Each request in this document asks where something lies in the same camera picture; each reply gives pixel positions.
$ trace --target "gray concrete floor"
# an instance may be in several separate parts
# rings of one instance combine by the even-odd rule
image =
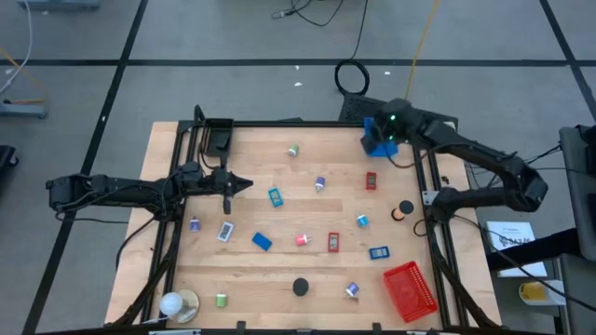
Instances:
[[[104,0],[91,13],[34,14],[34,59],[117,60],[139,1]],[[363,2],[346,0],[326,28],[297,16],[271,20],[289,1],[149,0],[132,59],[324,59],[349,57]],[[590,0],[550,1],[578,59],[596,59],[596,6]],[[315,2],[305,14],[324,20],[337,1]],[[431,0],[371,1],[358,57],[409,59],[432,7]],[[0,47],[15,58],[27,46],[25,12],[0,4]],[[423,59],[563,60],[537,1],[452,0],[441,3]],[[0,77],[5,68],[0,68]],[[47,207],[45,181],[80,170],[115,67],[41,67],[28,71],[49,95],[46,120],[0,118],[0,143],[16,146],[21,162],[0,197],[0,323],[20,333],[60,228]],[[408,67],[370,66],[368,96],[402,97]],[[582,72],[596,86],[596,69]],[[149,67],[129,66],[115,97],[92,173],[137,178],[151,125],[192,117],[198,103],[207,116],[240,120],[336,120],[343,98],[333,66]],[[346,87],[361,85],[353,69],[341,73]],[[6,98],[35,98],[20,78]],[[593,123],[568,67],[419,67],[413,103],[460,118],[461,133],[522,157],[540,154],[558,141],[558,129]],[[553,155],[539,167],[562,167]],[[481,221],[530,221],[537,237],[573,226],[561,171],[544,171],[549,196],[531,215],[506,208],[479,210]],[[488,181],[480,175],[481,183]],[[115,208],[86,209],[95,217],[126,220]],[[115,275],[115,252],[125,225],[77,222],[47,300],[38,331],[98,327]],[[552,318],[530,311],[512,294],[519,281],[494,278],[505,325],[553,331]]]

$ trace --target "wooden tabletop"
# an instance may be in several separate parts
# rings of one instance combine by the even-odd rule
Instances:
[[[176,127],[176,123],[154,123],[142,179],[167,176]],[[413,234],[413,224],[422,218],[415,168],[397,169],[386,159],[367,157],[360,147],[361,134],[361,128],[342,127],[234,129],[228,169],[254,185],[232,199],[228,216],[220,196],[188,199],[174,290],[193,290],[201,305],[192,322],[169,322],[170,328],[235,328],[238,320],[246,321],[248,328],[370,329],[373,322],[380,322],[383,329],[440,328],[439,313],[405,324],[382,281],[384,271],[416,261],[436,298],[427,240]],[[287,154],[292,143],[300,146],[296,157]],[[412,148],[401,145],[396,160],[411,163]],[[441,176],[448,177],[453,187],[467,189],[460,159],[443,154],[438,161]],[[367,171],[377,173],[375,191],[365,190]],[[319,193],[314,187],[317,176],[326,179]],[[269,200],[267,191],[272,187],[281,192],[280,208]],[[410,200],[414,212],[395,222],[390,211],[402,200]],[[361,214],[369,218],[369,227],[357,226]],[[476,220],[471,209],[457,214]],[[200,232],[190,232],[193,217],[201,221]],[[133,209],[128,234],[149,218],[144,209]],[[216,239],[224,221],[235,225],[227,243]],[[133,239],[122,253],[106,322],[122,315],[145,284],[156,227]],[[418,229],[424,232],[424,225]],[[484,312],[500,323],[479,230],[457,219],[451,229],[462,283]],[[251,241],[256,232],[273,242],[267,252]],[[339,253],[327,251],[329,232],[340,234]],[[312,242],[296,246],[298,234],[311,235]],[[391,257],[370,260],[368,249],[381,246],[389,247]],[[292,292],[298,277],[310,284],[303,297]],[[344,298],[351,282],[360,287],[358,301]],[[445,284],[452,323],[457,324],[453,292]],[[162,288],[160,284],[156,290],[155,317]],[[224,308],[215,305],[218,293],[228,295]]]

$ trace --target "red box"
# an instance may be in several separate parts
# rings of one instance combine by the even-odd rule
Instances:
[[[376,173],[366,172],[366,189],[376,190]]]
[[[406,323],[437,312],[437,303],[415,261],[386,271],[383,274],[383,282],[393,304]]]
[[[329,252],[339,252],[339,233],[329,233]]]

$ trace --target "black puck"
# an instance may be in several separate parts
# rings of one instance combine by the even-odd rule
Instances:
[[[298,297],[304,296],[308,292],[308,282],[304,278],[294,280],[294,294]]]
[[[405,215],[412,214],[413,212],[413,203],[408,200],[403,200],[400,202],[400,212]]]

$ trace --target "red plastic basket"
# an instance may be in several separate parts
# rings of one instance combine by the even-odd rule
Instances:
[[[386,271],[383,281],[393,304],[406,323],[437,312],[437,303],[415,261]]]

